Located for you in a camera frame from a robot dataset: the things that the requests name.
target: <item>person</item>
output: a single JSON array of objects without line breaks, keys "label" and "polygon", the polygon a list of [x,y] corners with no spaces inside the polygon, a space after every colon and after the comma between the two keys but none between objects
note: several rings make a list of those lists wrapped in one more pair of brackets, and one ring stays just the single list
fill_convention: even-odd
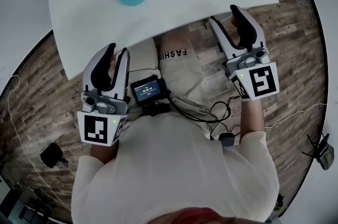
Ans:
[{"label": "person", "polygon": [[[213,119],[202,73],[183,28],[129,49],[129,84],[163,77],[174,103]],[[133,97],[128,88],[128,95]],[[132,98],[119,145],[93,145],[79,159],[72,193],[75,224],[250,224],[265,221],[279,191],[260,100],[242,102],[241,143],[223,148],[210,128],[172,109],[141,116]]]}]

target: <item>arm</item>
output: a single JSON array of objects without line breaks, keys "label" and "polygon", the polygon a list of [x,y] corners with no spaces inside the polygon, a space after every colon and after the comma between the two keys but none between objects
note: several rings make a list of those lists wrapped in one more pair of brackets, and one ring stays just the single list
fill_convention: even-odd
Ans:
[{"label": "arm", "polygon": [[249,132],[265,131],[262,103],[259,100],[242,101],[241,139]]},{"label": "arm", "polygon": [[114,143],[111,147],[92,145],[90,149],[90,156],[101,160],[103,164],[107,164],[110,160],[114,159],[117,155],[119,141]]}]

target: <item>black cable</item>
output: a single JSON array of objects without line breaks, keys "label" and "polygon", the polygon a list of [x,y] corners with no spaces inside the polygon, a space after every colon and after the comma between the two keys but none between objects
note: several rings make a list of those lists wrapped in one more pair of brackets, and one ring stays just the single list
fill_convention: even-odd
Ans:
[{"label": "black cable", "polygon": [[[236,98],[239,98],[239,96],[232,96],[232,97],[229,97],[229,99],[228,99],[228,105],[230,105],[231,100],[236,99]],[[218,104],[218,103],[223,103],[223,104],[227,105],[227,104],[224,103],[223,101],[218,101],[218,102],[214,103],[214,104],[212,105],[210,111],[209,111],[209,114],[212,115],[212,116],[214,116],[214,117],[216,117],[216,116],[213,115],[213,114],[211,114],[211,111],[212,111],[213,107],[214,107],[216,104]],[[233,126],[233,128],[229,131],[228,127],[227,127],[224,123],[219,122],[219,123],[217,123],[217,124],[215,125],[215,127],[214,127],[214,128],[212,129],[212,131],[210,132],[210,138],[213,139],[213,137],[212,137],[211,135],[212,135],[213,131],[216,129],[216,127],[219,126],[219,124],[222,124],[223,126],[225,126],[225,128],[226,128],[226,130],[227,130],[228,133],[232,133],[233,129],[234,129],[236,126],[239,126],[239,125],[235,125],[235,126]]]},{"label": "black cable", "polygon": [[[217,116],[215,116],[214,114],[211,114],[211,113],[209,113],[209,114],[210,114],[212,117],[218,119]],[[222,123],[222,122],[217,123],[217,125],[216,125],[216,126],[212,129],[212,131],[210,132],[210,140],[212,140],[212,141],[213,141],[214,139],[213,139],[213,137],[211,136],[211,134],[212,134],[212,132],[214,131],[214,129],[215,129],[219,124],[223,125],[223,126],[226,128],[226,130],[229,131],[229,130],[228,130],[228,127],[227,127],[224,123]]]},{"label": "black cable", "polygon": [[232,132],[233,129],[234,129],[235,127],[240,127],[240,125],[234,125],[234,126],[232,127],[232,129],[230,130],[230,132]]},{"label": "black cable", "polygon": [[230,117],[230,115],[231,115],[231,109],[230,109],[229,105],[223,102],[223,103],[226,105],[226,107],[227,107],[227,111],[229,112],[229,114],[227,115],[226,118],[223,118],[223,119],[221,119],[221,120],[203,120],[203,119],[197,118],[197,117],[195,117],[195,116],[193,116],[193,115],[191,115],[191,114],[189,114],[189,113],[187,113],[187,112],[181,110],[181,109],[180,109],[180,108],[172,101],[172,99],[171,99],[170,97],[168,97],[167,99],[169,100],[169,102],[173,105],[173,107],[174,107],[181,115],[183,115],[185,118],[188,118],[189,120],[193,120],[193,121],[195,121],[195,122],[200,122],[200,123],[211,123],[211,124],[214,123],[214,124],[215,124],[215,123],[220,123],[220,122],[222,122],[222,121],[228,119],[228,118]]},{"label": "black cable", "polygon": [[[210,114],[212,117],[216,118],[216,120],[218,120],[217,116],[211,113],[212,108],[210,109],[209,114]],[[228,128],[227,128],[227,126],[226,126],[224,123],[219,123],[219,124],[222,124],[222,125],[227,129],[227,131],[229,131]]]}]

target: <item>beige pants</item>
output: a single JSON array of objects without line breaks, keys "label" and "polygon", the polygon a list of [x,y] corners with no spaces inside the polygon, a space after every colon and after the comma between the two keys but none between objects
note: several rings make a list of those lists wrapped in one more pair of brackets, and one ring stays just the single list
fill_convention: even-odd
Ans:
[{"label": "beige pants", "polygon": [[[142,115],[142,110],[137,107],[130,84],[154,74],[158,78],[161,78],[162,75],[168,90],[171,91],[173,102],[180,109],[197,118],[214,119],[208,113],[211,105],[202,88],[202,70],[192,44],[185,36],[183,40],[178,39],[173,42],[177,36],[175,33],[177,31],[172,32],[172,35],[164,36],[159,56],[153,39],[128,48],[130,53],[128,96],[131,98],[131,103],[125,129]],[[170,108],[172,111],[177,111],[172,105]],[[197,123],[197,125],[209,137],[208,124]]]}]

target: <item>wooden floor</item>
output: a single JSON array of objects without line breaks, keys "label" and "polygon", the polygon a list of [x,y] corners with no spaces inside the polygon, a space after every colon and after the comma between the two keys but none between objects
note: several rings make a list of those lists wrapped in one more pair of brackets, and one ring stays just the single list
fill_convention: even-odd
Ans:
[{"label": "wooden floor", "polygon": [[[315,20],[311,22],[308,7],[297,0],[279,1],[277,5],[249,10],[261,24],[270,59],[278,67],[280,93],[263,100],[266,126],[324,101],[324,61],[317,23]],[[223,24],[236,37],[230,22]],[[221,69],[224,55],[220,53],[210,29],[206,29],[203,22],[189,24],[187,29],[202,66],[203,85],[211,101],[227,100],[237,95]],[[67,81],[54,37],[34,52],[18,75],[21,85],[11,94],[10,100],[18,134],[44,180],[63,202],[70,205],[78,159],[89,150],[89,145],[80,140],[76,117],[81,106],[81,77]],[[15,88],[17,82],[17,78],[12,80],[0,100],[3,119],[0,124],[0,152],[5,162],[4,173],[20,186],[41,188],[52,195],[25,157],[10,122],[7,98],[9,90]],[[239,99],[231,102],[231,110],[231,118],[226,121],[228,127],[240,122]],[[285,205],[289,204],[308,168],[310,158],[301,151],[311,150],[306,134],[316,136],[322,111],[322,106],[316,106],[273,129],[267,129],[268,148],[276,164]],[[217,110],[220,116],[222,113],[222,109]],[[42,163],[40,153],[52,142],[62,148],[69,168],[57,166],[50,169]],[[70,212],[56,205],[53,217],[71,222]]]}]

